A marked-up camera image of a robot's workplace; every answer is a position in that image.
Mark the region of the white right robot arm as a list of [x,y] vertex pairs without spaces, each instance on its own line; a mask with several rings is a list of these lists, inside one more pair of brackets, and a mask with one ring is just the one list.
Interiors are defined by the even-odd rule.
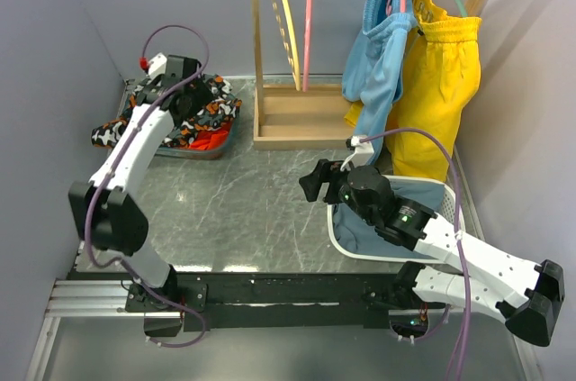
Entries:
[[344,170],[338,161],[321,159],[299,184],[307,201],[316,201],[326,186],[326,204],[344,204],[383,240],[455,268],[447,274],[407,263],[393,288],[400,305],[461,306],[502,322],[532,345],[550,345],[565,298],[558,263],[518,258],[457,230],[454,221],[395,194],[390,179],[371,165]]

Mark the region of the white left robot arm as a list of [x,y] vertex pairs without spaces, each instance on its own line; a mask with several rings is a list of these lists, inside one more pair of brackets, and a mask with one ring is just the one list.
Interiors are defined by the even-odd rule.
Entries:
[[137,96],[127,128],[112,153],[86,182],[68,191],[75,226],[90,261],[98,268],[122,265],[158,310],[179,299],[174,268],[148,241],[149,221],[134,196],[169,133],[212,100],[196,59],[157,56],[150,82]]

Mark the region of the camouflage patterned shorts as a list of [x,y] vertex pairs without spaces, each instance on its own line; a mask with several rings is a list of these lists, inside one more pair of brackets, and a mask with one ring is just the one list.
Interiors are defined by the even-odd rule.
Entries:
[[[239,117],[242,101],[232,94],[232,85],[220,75],[202,75],[202,81],[211,91],[213,100],[197,114],[175,127],[160,144],[163,148],[208,151],[220,147],[230,136],[231,127]],[[149,84],[143,78],[132,88],[120,117],[92,129],[93,146],[112,149],[120,140],[130,122],[136,106],[137,93]]]

